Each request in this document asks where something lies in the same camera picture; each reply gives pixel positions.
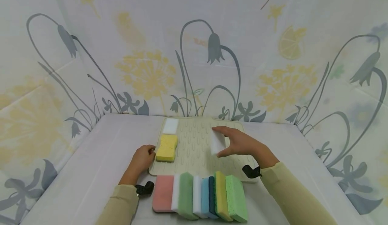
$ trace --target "sponge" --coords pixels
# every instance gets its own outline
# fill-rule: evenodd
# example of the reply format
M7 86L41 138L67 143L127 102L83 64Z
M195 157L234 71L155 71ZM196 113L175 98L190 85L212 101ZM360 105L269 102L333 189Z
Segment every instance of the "sponge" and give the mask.
M213 215L209 211L209 177L202 179L202 201L201 201L201 213L206 217L217 219L216 215Z
M212 155L216 155L226 148L225 136L223 134L216 131L211 131L210 140L210 153Z
M209 212L213 215L213 217L218 218L216 213L216 194L213 176L209 177Z
M202 213L202 178L194 176L193 181L193 213L200 218L207 218Z
M152 208L155 212L173 212L171 210L173 184L174 176L172 175L158 175L156 177L152 201Z
M176 135L162 134L160 146L156 151L156 161L173 162L175 159L175 148L178 145Z
M181 175L175 174L174 175L174 185L172 187L172 199L171 199L171 210L174 212L178 212L180 180L181 180Z
M198 219L193 213L193 180L188 172L181 174L179 179L178 214L188 220Z
M216 187L216 213L222 219L231 222L233 219L229 216L228 201L226 197L225 176L220 171L215 172Z
M242 182L237 177L228 175L225 184L230 217L241 223L247 222L248 211Z
M179 119L177 118L166 118L162 133L175 135L176 129L178 129L178 123L179 123Z

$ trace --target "beige mat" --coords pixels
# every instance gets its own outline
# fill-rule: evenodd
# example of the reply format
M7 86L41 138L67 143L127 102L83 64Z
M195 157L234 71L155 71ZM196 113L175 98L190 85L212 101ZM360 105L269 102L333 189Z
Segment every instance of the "beige mat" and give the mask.
M157 162L151 165L151 175L173 175L176 173L189 172L192 175L208 177L215 171L221 171L225 175L232 174L243 182L257 182L257 179L249 179L242 168L249 164L252 168L257 167L252 156L232 155L224 158L217 158L210 154L210 132L213 126L228 126L244 131L243 125L237 121L224 121L213 118L190 117L178 118L178 146L175 151L173 163ZM160 131L156 151L160 146ZM229 146L229 139L226 138L226 145Z

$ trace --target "pink sponge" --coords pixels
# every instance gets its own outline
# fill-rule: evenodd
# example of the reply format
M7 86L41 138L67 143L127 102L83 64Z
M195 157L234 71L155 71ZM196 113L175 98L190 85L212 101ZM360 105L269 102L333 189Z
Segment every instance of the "pink sponge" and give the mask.
M173 175L158 175L156 177L154 199L152 201L152 208L155 212L173 212L171 210L173 184Z

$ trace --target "black strap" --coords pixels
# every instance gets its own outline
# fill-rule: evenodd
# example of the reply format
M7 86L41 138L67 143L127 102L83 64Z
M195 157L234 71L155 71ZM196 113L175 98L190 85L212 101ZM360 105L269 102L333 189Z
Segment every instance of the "black strap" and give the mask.
M148 181L145 186L135 185L136 193L139 195L139 197L150 195L154 190L154 186L155 184L152 181Z
M249 164L245 165L243 168L242 168L242 171L245 173L245 175L250 178L250 179L254 179L258 176L262 177L261 173L260 173L260 166L256 167L255 169L252 169Z

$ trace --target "floral backdrop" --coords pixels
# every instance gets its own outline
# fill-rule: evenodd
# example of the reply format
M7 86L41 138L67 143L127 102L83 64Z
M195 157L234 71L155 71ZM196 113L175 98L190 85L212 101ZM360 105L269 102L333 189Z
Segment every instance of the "floral backdrop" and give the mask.
M384 223L388 0L2 2L0 223L20 223L106 113L296 125Z

